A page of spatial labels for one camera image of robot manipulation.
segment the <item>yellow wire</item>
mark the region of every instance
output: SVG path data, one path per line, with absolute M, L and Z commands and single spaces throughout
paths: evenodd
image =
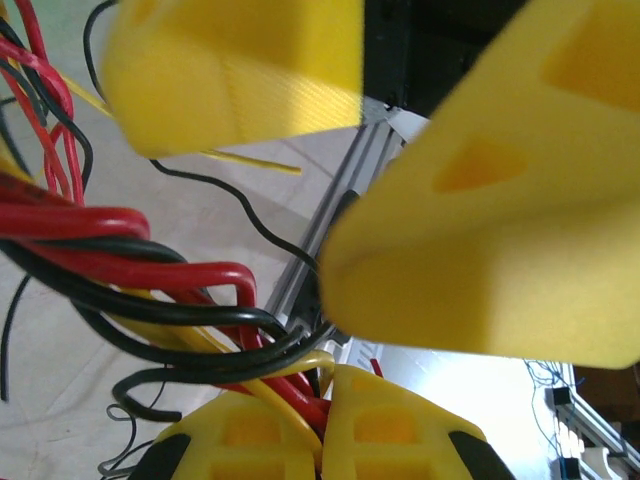
M 148 290 L 125 290 L 127 293 L 137 295 L 143 298 L 154 298 Z M 180 348 L 186 346 L 189 350 L 197 352 L 210 353 L 230 353 L 232 350 L 223 342 L 215 338 L 207 329 L 203 327 L 177 327 L 177 326 L 154 326 L 149 324 L 141 324 L 133 320 L 125 319 L 112 315 L 112 318 L 125 328 L 129 328 L 132 332 L 146 338 L 148 341 L 165 348 Z M 302 359 L 299 363 L 317 364 L 327 366 L 327 359 L 323 355 L 319 355 L 315 361 Z M 283 418 L 287 420 L 290 426 L 297 430 L 302 438 L 304 438 L 307 446 L 313 453 L 316 466 L 320 468 L 322 462 L 322 443 L 311 429 L 309 424 L 302 416 L 289 405 L 280 395 L 274 392 L 262 380 L 249 380 L 243 382 L 242 386 L 246 388 L 254 397 L 259 398 L 263 402 L 271 405 L 278 411 Z
M 333 376 L 333 372 L 336 367 L 336 361 L 329 352 L 325 352 L 324 350 L 314 350 L 313 352 L 309 352 L 307 355 L 302 357 L 296 363 L 289 365 L 282 370 L 278 370 L 271 375 L 267 375 L 264 378 L 274 378 L 274 377 L 288 377 L 289 375 L 293 375 L 294 373 L 306 372 L 307 370 L 311 370 L 312 368 L 321 368 L 322 370 L 326 370 L 331 376 Z
M 60 71 L 58 71 L 64 83 L 67 84 L 69 89 L 75 93 L 77 96 L 82 98 L 85 102 L 91 105 L 93 108 L 106 115 L 109 118 L 113 118 L 113 115 L 109 111 L 109 107 L 106 103 L 104 103 L 99 98 L 95 97 L 87 90 L 78 85 L 74 80 L 67 77 Z M 267 170 L 273 170 L 276 172 L 286 173 L 288 175 L 301 175 L 302 169 L 299 167 L 293 167 L 291 165 L 284 165 L 282 163 L 270 162 L 268 160 L 258 160 L 256 158 L 245 157 L 243 155 L 236 155 L 234 153 L 226 153 L 220 152 L 218 150 L 206 150 L 204 152 L 200 152 L 202 155 L 208 158 L 213 158 L 214 160 L 220 160 L 223 162 L 234 162 L 240 163 L 243 165 L 249 165 L 251 167 L 256 168 L 265 168 Z

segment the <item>cable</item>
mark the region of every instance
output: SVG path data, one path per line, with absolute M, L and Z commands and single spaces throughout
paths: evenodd
M 198 329 L 198 333 L 201 335 L 186 335 L 190 334 L 190 330 L 185 330 L 180 327 L 164 327 L 167 330 L 175 333 L 176 336 L 184 340 L 184 344 L 196 351 L 208 351 L 211 353 L 223 353 L 228 354 L 230 352 L 229 347 L 213 337 L 205 329 Z M 240 385 L 221 385 L 223 388 L 231 389 L 234 391 L 240 391 L 242 393 L 250 393 L 256 398 L 260 398 L 266 404 L 270 405 L 276 411 L 280 413 L 283 418 L 288 420 L 288 423 L 296 429 L 302 439 L 305 439 L 308 447 L 314 452 L 314 456 L 317 461 L 321 458 L 321 444 L 316 434 L 311 430 L 305 419 L 291 406 L 284 401 L 276 392 L 270 389 L 260 380 L 251 380 Z M 323 412 L 328 413 L 326 403 L 317 404 Z
M 29 275 L 22 277 L 9 304 L 4 327 L 2 328 L 2 340 L 0 341 L 0 400 L 3 402 L 9 401 L 9 335 L 16 316 L 18 304 L 30 280 L 31 277 Z
M 142 360 L 154 363 L 166 363 L 175 367 L 232 369 L 241 366 L 269 361 L 274 356 L 284 355 L 302 340 L 302 327 L 294 329 L 289 335 L 269 345 L 245 352 L 225 353 L 224 355 L 190 351 L 169 350 L 139 342 L 115 328 L 98 312 L 74 305 L 87 324 L 107 342 L 123 352 Z
M 0 54 L 6 55 L 15 59 L 19 63 L 23 64 L 25 75 L 40 95 L 40 98 L 51 110 L 51 113 L 60 121 L 66 128 L 66 131 L 73 135 L 78 143 L 82 146 L 84 151 L 84 166 L 82 169 L 82 187 L 86 188 L 91 175 L 91 169 L 93 168 L 93 149 L 87 137 L 73 122 L 73 101 L 71 94 L 66 87 L 64 81 L 58 75 L 58 72 L 51 67 L 46 61 L 24 50 L 20 38 L 16 35 L 11 26 L 2 18 L 0 18 L 0 33 L 4 35 L 5 39 L 0 38 Z M 49 83 L 55 89 L 62 107 L 58 105 L 56 99 L 54 99 L 47 87 L 40 79 L 39 74 L 46 76 Z M 77 156 L 74 159 L 73 153 L 75 152 L 75 143 L 71 136 L 65 135 L 65 150 L 70 161 L 70 168 L 75 168 L 72 165 L 74 162 L 77 164 Z
M 0 232 L 2 232 L 0 214 Z M 47 258 L 70 272 L 122 288 L 143 290 L 186 290 L 192 288 L 233 285 L 238 305 L 255 305 L 255 277 L 244 265 L 216 263 L 151 263 L 125 259 L 103 253 L 64 251 L 29 244 L 29 250 Z
M 12 103 L 16 103 L 16 97 L 7 97 L 0 100 L 0 107 L 6 107 L 7 105 L 11 105 Z
M 25 93 L 29 102 L 33 106 L 33 111 L 36 113 L 38 117 L 38 121 L 40 125 L 43 127 L 47 126 L 47 116 L 42 109 L 42 105 L 38 99 L 38 94 L 34 91 L 33 86 L 27 81 L 26 78 L 20 73 L 19 70 L 14 68 L 9 62 L 5 59 L 0 58 L 0 68 L 2 68 L 7 74 L 11 75 L 11 77 L 18 82 L 20 88 Z
M 94 95 L 91 95 L 80 84 L 78 84 L 71 77 L 68 77 L 67 75 L 62 73 L 60 70 L 58 70 L 58 73 L 60 74 L 60 78 L 62 78 L 62 80 L 64 80 L 64 83 L 67 84 L 67 87 L 69 87 L 69 90 L 71 90 L 71 93 L 75 93 L 82 100 L 87 102 L 93 108 L 95 108 L 100 113 L 102 113 L 104 116 L 113 119 L 113 115 L 109 111 L 109 106 L 103 100 L 101 100 L 100 98 L 98 98 L 98 97 L 96 97 Z
M 2 75 L 5 78 L 14 96 L 18 100 L 18 103 L 20 104 L 25 117 L 29 121 L 31 128 L 33 128 L 34 133 L 40 141 L 40 145 L 42 146 L 42 150 L 44 152 L 45 174 L 49 190 L 51 190 L 52 192 L 56 192 L 57 182 L 57 184 L 59 184 L 60 186 L 60 193 L 62 194 L 62 196 L 64 198 L 70 199 L 71 190 L 69 188 L 69 182 L 62 168 L 62 164 L 60 163 L 60 159 L 58 158 L 58 152 L 56 151 L 55 145 L 51 141 L 49 132 L 46 128 L 40 125 L 36 112 L 30 104 L 29 99 L 20 89 L 18 83 L 4 71 L 2 72 Z
M 0 249 L 25 272 L 71 301 L 155 325 L 252 325 L 274 337 L 282 326 L 271 314 L 257 308 L 179 305 L 116 292 L 70 273 L 12 242 L 1 240 Z
M 158 390 L 158 393 L 156 394 L 155 398 L 153 399 L 153 401 L 151 402 L 151 404 L 149 405 L 149 408 L 153 408 L 156 406 L 156 404 L 158 403 L 158 401 L 160 401 L 160 397 L 162 397 L 162 394 L 164 392 L 165 387 L 167 386 L 166 383 L 163 383 L 160 386 L 160 389 Z M 113 413 L 112 410 L 113 409 L 119 409 L 121 410 L 126 417 L 116 417 Z M 131 455 L 133 455 L 135 452 L 141 450 L 142 448 L 145 448 L 146 446 L 149 446 L 151 444 L 153 444 L 153 440 L 149 441 L 149 442 L 145 442 L 142 443 L 140 445 L 138 445 L 135 448 L 133 447 L 133 443 L 136 440 L 136 436 L 138 433 L 138 428 L 137 428 L 137 423 L 136 423 L 136 418 L 131 415 L 129 412 L 127 412 L 125 409 L 123 409 L 120 405 L 118 405 L 117 403 L 112 403 L 111 405 L 107 406 L 107 416 L 116 422 L 122 422 L 122 421 L 130 421 L 131 422 L 131 435 L 129 437 L 129 441 L 127 442 L 126 447 L 122 450 L 122 452 L 115 456 L 114 458 L 111 458 L 109 460 L 105 460 L 104 462 L 101 462 L 98 465 L 98 472 L 102 475 L 103 479 L 107 479 L 107 478 L 120 478 L 121 476 L 128 476 L 131 475 L 133 473 L 133 471 L 135 470 L 135 467 L 127 467 L 127 468 L 122 468 L 117 470 L 117 468 L 122 464 L 122 462 L 124 462 L 127 458 L 129 458 Z
M 263 378 L 282 370 L 303 358 L 313 350 L 322 339 L 326 338 L 327 335 L 330 335 L 332 331 L 332 325 L 328 323 L 324 324 L 319 330 L 303 339 L 296 347 L 290 349 L 286 354 L 281 355 L 278 358 L 272 358 L 259 365 L 253 365 L 246 369 L 236 369 L 234 371 L 187 371 L 179 369 L 170 369 L 167 371 L 158 369 L 141 370 L 119 381 L 113 387 L 112 393 L 118 403 L 138 417 L 151 421 L 179 421 L 181 418 L 179 412 L 149 412 L 146 407 L 128 395 L 129 390 L 139 385 L 156 382 L 184 383 L 191 385 L 225 385 L 243 383 L 255 378 Z
M 302 169 L 300 167 L 285 165 L 284 163 L 277 163 L 269 160 L 260 160 L 257 158 L 245 157 L 244 155 L 221 152 L 220 150 L 205 150 L 199 153 L 200 155 L 203 155 L 205 157 L 212 158 L 218 161 L 239 163 L 241 165 L 248 165 L 249 167 L 273 170 L 274 172 L 285 173 L 287 175 L 302 175 Z
M 71 99 L 71 94 L 69 93 L 66 84 L 58 76 L 55 69 L 53 69 L 47 63 L 46 54 L 44 56 L 38 56 L 37 54 L 32 54 L 31 52 L 27 51 L 24 48 L 24 44 L 22 43 L 20 38 L 16 35 L 15 31 L 6 22 L 6 20 L 2 18 L 0 18 L 0 31 L 5 37 L 0 39 L 0 50 L 3 50 L 3 53 L 10 58 L 13 58 L 14 60 L 24 64 L 25 75 L 27 76 L 27 78 L 29 78 L 34 88 L 38 91 L 39 95 L 47 104 L 52 113 L 54 113 L 56 117 L 60 117 L 58 114 L 63 113 L 63 115 L 67 115 L 66 120 L 73 123 L 71 120 L 71 118 L 73 117 L 73 100 Z M 40 77 L 38 76 L 36 71 L 33 70 L 34 68 L 44 74 L 46 85 L 40 80 Z M 49 90 L 54 92 L 55 98 L 50 96 Z M 18 98 L 18 101 L 20 101 L 21 93 L 14 91 L 14 95 Z M 23 110 L 25 110 L 25 112 L 28 112 L 29 106 L 23 104 L 23 102 L 21 102 L 21 105 L 23 107 Z M 67 154 L 69 171 L 71 173 L 74 198 L 78 204 L 83 204 L 84 182 L 80 174 L 80 167 L 78 165 L 78 153 L 76 151 L 76 145 L 73 140 L 73 135 L 71 133 L 71 130 L 69 130 L 68 128 L 63 130 L 61 127 L 56 127 L 51 132 L 50 136 L 51 141 L 54 144 L 57 141 L 60 133 L 62 133 L 64 137 L 64 148 Z M 45 165 L 45 173 L 47 173 L 48 167 L 48 165 Z
M 133 455 L 134 453 L 139 452 L 140 450 L 142 450 L 143 448 L 147 448 L 150 447 L 151 445 L 153 445 L 153 440 L 149 440 L 148 442 L 144 442 L 141 443 L 140 445 L 138 445 L 137 447 L 129 450 L 125 455 L 122 456 L 122 458 L 120 460 L 118 460 L 116 463 L 113 464 L 113 466 L 111 467 L 111 469 L 109 470 L 109 472 L 113 472 L 113 470 L 115 470 L 116 468 L 118 468 L 120 465 L 122 465 L 122 462 L 124 462 L 127 458 L 129 458 L 131 455 Z M 128 477 L 129 475 L 131 475 L 130 473 L 126 473 L 126 474 L 122 474 L 122 476 L 111 476 L 111 477 L 105 477 L 103 476 L 100 480 L 115 480 L 117 478 L 125 478 Z
M 34 185 L 32 178 L 14 175 L 15 170 L 7 170 L 5 165 L 0 162 L 0 201 L 7 204 L 73 206 L 60 195 Z
M 48 240 L 134 235 L 149 237 L 144 215 L 130 208 L 11 205 L 0 209 L 0 236 L 7 239 Z
M 175 250 L 151 240 L 135 237 L 107 235 L 103 237 L 46 240 L 42 245 L 60 249 L 103 252 L 125 257 L 136 257 L 152 262 L 187 263 L 187 259 Z
M 248 350 L 248 352 L 264 350 L 262 338 L 255 329 L 240 327 L 240 339 L 242 346 L 245 350 Z M 264 383 L 284 398 L 317 432 L 324 432 L 327 428 L 327 415 L 311 403 L 307 396 L 303 394 L 303 392 L 305 392 L 310 396 L 313 395 L 313 391 L 310 391 L 311 389 L 308 383 L 303 384 L 302 389 L 300 386 L 294 385 L 293 382 L 297 379 L 299 379 L 298 376 L 293 376 L 292 379 L 281 377 L 268 378 L 264 380 Z
M 117 415 L 113 414 L 113 410 L 114 409 L 118 409 L 121 410 L 125 413 L 125 417 L 119 417 Z M 105 460 L 104 462 L 100 462 L 98 464 L 98 472 L 100 473 L 100 475 L 102 475 L 103 477 L 106 478 L 112 478 L 112 477 L 117 477 L 123 473 L 128 473 L 131 474 L 133 473 L 133 469 L 126 469 L 127 472 L 123 472 L 123 471 L 116 471 L 113 469 L 109 469 L 107 468 L 109 465 L 113 465 L 116 462 L 118 462 L 119 460 L 122 460 L 122 458 L 131 450 L 131 448 L 133 447 L 133 443 L 136 441 L 136 436 L 138 435 L 138 423 L 136 422 L 136 418 L 131 415 L 129 412 L 127 412 L 124 408 L 122 408 L 120 405 L 118 405 L 117 403 L 112 403 L 111 405 L 107 406 L 107 416 L 113 420 L 114 422 L 130 422 L 131 423 L 131 436 L 129 437 L 129 441 L 127 442 L 126 447 L 124 447 L 124 449 L 122 450 L 122 452 L 115 456 L 114 458 L 111 458 L 109 460 Z
M 298 257 L 314 272 L 317 271 L 316 260 L 307 252 L 302 250 L 300 247 L 297 247 L 296 245 L 284 240 L 283 238 L 277 236 L 271 230 L 269 230 L 264 225 L 264 223 L 262 223 L 262 221 L 256 214 L 255 210 L 253 209 L 253 206 L 251 205 L 251 202 L 246 197 L 246 195 L 243 194 L 236 187 L 229 185 L 227 182 L 223 182 L 218 178 L 208 177 L 206 175 L 200 175 L 197 173 L 183 172 L 180 170 L 167 168 L 157 160 L 150 160 L 150 162 L 151 162 L 151 165 L 153 165 L 156 170 L 158 170 L 161 173 L 164 173 L 165 175 L 169 175 L 171 177 L 184 178 L 187 180 L 194 180 L 196 182 L 208 183 L 209 185 L 214 185 L 218 188 L 221 188 L 225 192 L 230 193 L 231 195 L 236 197 L 236 199 L 238 199 L 238 201 L 242 205 L 242 208 L 247 214 L 247 217 L 249 217 L 249 221 L 254 226 L 254 228 L 258 231 L 258 233 L 262 235 L 262 237 L 264 237 L 269 243 L 275 245 L 276 247 Z
M 111 8 L 116 3 L 116 0 L 106 0 L 98 4 L 98 6 L 91 10 L 89 17 L 87 18 L 87 23 L 85 23 L 84 30 L 82 32 L 82 46 L 84 49 L 84 58 L 87 63 L 87 70 L 89 70 L 89 77 L 91 77 L 91 83 L 93 83 L 93 87 L 96 89 L 96 92 L 98 92 L 98 95 L 100 95 L 103 99 L 104 92 L 102 91 L 102 87 L 100 86 L 98 73 L 96 72 L 96 67 L 93 63 L 93 53 L 91 53 L 91 32 L 93 30 L 93 26 L 96 23 L 96 20 L 98 20 L 98 17 L 100 15 L 102 15 L 102 12 L 104 12 L 108 8 Z
M 42 32 L 40 31 L 40 25 L 38 24 L 38 17 L 33 9 L 33 5 L 30 0 L 14 0 L 14 3 L 18 7 L 22 23 L 24 23 L 25 31 L 27 32 L 27 38 L 29 39 L 29 45 L 31 51 L 44 60 L 47 59 L 47 51 L 44 46 L 44 40 L 42 38 Z

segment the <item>white surface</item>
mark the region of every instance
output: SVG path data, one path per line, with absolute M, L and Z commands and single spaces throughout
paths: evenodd
M 410 143 L 429 125 L 429 120 L 413 112 L 400 110 L 389 119 L 389 125 L 405 142 Z

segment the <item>red wire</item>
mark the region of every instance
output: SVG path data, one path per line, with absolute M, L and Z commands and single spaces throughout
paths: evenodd
M 371 367 L 373 368 L 373 373 L 375 373 L 380 378 L 384 378 L 384 375 L 382 375 L 382 368 L 380 367 L 380 362 L 378 362 L 377 359 L 375 358 L 371 359 Z
M 33 68 L 40 73 L 43 78 L 47 79 L 48 84 L 51 87 L 52 95 L 57 97 L 57 100 L 64 112 L 70 118 L 73 118 L 73 99 L 71 98 L 71 93 L 56 69 L 49 65 L 46 60 L 15 46 L 2 37 L 0 37 L 0 55 L 13 58 L 19 63 Z M 76 203 L 83 204 L 84 197 L 82 194 L 82 178 L 81 176 L 78 176 L 80 167 L 78 165 L 78 154 L 75 139 L 71 132 L 66 128 L 63 129 L 62 136 L 64 138 L 65 150 L 67 152 L 69 164 L 72 165 L 70 171 L 72 174 L 72 185 L 74 186 L 74 198 Z
M 44 40 L 42 38 L 42 32 L 40 31 L 40 25 L 38 24 L 38 17 L 36 16 L 31 1 L 14 0 L 14 3 L 16 7 L 18 7 L 20 17 L 22 17 L 22 23 L 24 23 L 31 50 L 40 58 L 47 60 L 47 52 L 44 48 Z
M 260 335 L 254 328 L 240 327 L 240 338 L 242 339 L 242 346 L 245 350 L 262 347 Z M 300 390 L 282 377 L 265 378 L 264 383 L 291 405 L 316 432 L 324 434 L 327 428 L 328 417 L 320 408 L 311 403 L 306 395 L 303 395 Z
M 149 223 L 130 208 L 12 205 L 0 208 L 0 237 L 62 240 L 132 235 L 149 238 Z
M 84 206 L 84 185 L 82 182 L 82 170 L 80 170 L 80 164 L 78 163 L 78 151 L 76 150 L 76 140 L 73 134 L 67 130 L 64 125 L 57 123 L 53 130 L 51 130 L 51 141 L 56 144 L 62 134 L 64 141 L 64 151 L 67 154 L 67 165 L 69 165 L 69 172 L 71 173 L 71 186 L 73 187 L 73 198 L 75 202 Z
M 53 195 L 34 186 L 25 185 L 6 174 L 0 174 L 0 198 L 26 201 L 37 205 L 12 204 L 0 209 L 0 236 L 20 240 L 83 238 L 104 235 L 135 235 L 148 238 L 149 225 L 144 216 L 124 208 L 82 208 L 60 205 Z M 255 306 L 256 285 L 251 272 L 237 264 L 157 264 L 132 261 L 118 256 L 64 251 L 37 244 L 28 244 L 37 254 L 64 268 L 89 278 L 123 287 L 166 290 L 177 300 L 211 303 L 201 292 L 189 290 L 218 284 L 233 284 L 237 303 Z M 261 348 L 257 329 L 240 327 L 240 340 L 245 349 Z M 311 401 L 285 378 L 265 379 L 265 383 L 302 415 L 320 435 L 327 425 L 326 404 Z
M 238 305 L 255 305 L 255 278 L 251 270 L 238 263 L 152 263 L 34 243 L 25 246 L 66 270 L 122 288 L 167 291 L 233 285 Z
M 50 205 L 73 207 L 74 204 L 48 192 L 37 185 L 19 180 L 18 178 L 0 171 L 0 202 L 14 204 L 22 203 L 27 205 Z
M 231 390 L 237 393 L 244 393 L 245 395 L 251 395 L 249 391 L 244 388 L 242 385 L 216 385 L 218 388 L 224 388 L 225 390 Z M 307 400 L 318 407 L 323 413 L 329 414 L 329 410 L 331 410 L 331 400 L 325 400 L 324 398 L 315 398 L 315 397 L 307 397 Z
M 29 39 L 29 45 L 31 46 L 31 51 L 37 57 L 40 57 L 42 60 L 48 63 L 49 59 L 47 57 L 47 51 L 44 46 L 44 39 L 42 38 L 42 31 L 40 30 L 40 25 L 38 23 L 38 17 L 36 16 L 36 12 L 31 4 L 30 0 L 15 0 L 16 6 L 18 7 L 18 11 L 20 12 L 20 16 L 22 17 L 22 22 L 24 23 L 25 30 L 27 32 L 27 38 Z M 43 76 L 43 82 L 45 87 L 51 94 L 56 98 L 59 102 L 62 101 L 62 96 L 58 93 L 55 86 L 51 83 L 49 78 Z M 70 99 L 71 110 L 67 112 L 67 114 L 73 119 L 73 98 L 68 91 L 68 88 L 65 84 L 65 90 L 67 91 L 68 97 Z M 61 124 L 57 124 L 54 129 L 51 131 L 51 139 L 53 143 L 57 143 L 57 140 L 60 134 L 64 136 L 64 148 L 67 154 L 67 160 L 69 164 L 69 171 L 71 173 L 71 183 L 73 185 L 73 196 L 79 205 L 84 205 L 84 189 L 82 185 L 82 172 L 80 170 L 80 166 L 78 163 L 78 152 L 75 146 L 75 140 L 73 135 L 69 130 L 67 130 Z M 48 167 L 45 166 L 45 173 L 47 173 Z
M 31 102 L 26 97 L 26 95 L 20 89 L 18 83 L 7 73 L 2 72 L 2 75 L 5 78 L 5 81 L 11 88 L 13 95 L 16 97 L 16 100 L 22 107 L 27 120 L 31 124 L 34 132 L 36 133 L 38 140 L 40 140 L 40 144 L 44 150 L 45 155 L 45 165 L 49 166 L 48 169 L 45 169 L 47 186 L 53 192 L 57 190 L 56 188 L 56 180 L 60 184 L 60 192 L 65 198 L 70 198 L 69 191 L 69 182 L 67 181 L 67 177 L 62 169 L 62 164 L 60 163 L 60 159 L 58 157 L 58 153 L 56 152 L 55 146 L 49 137 L 49 132 L 40 125 L 38 117 L 36 116 L 35 111 L 33 110 L 33 106 Z

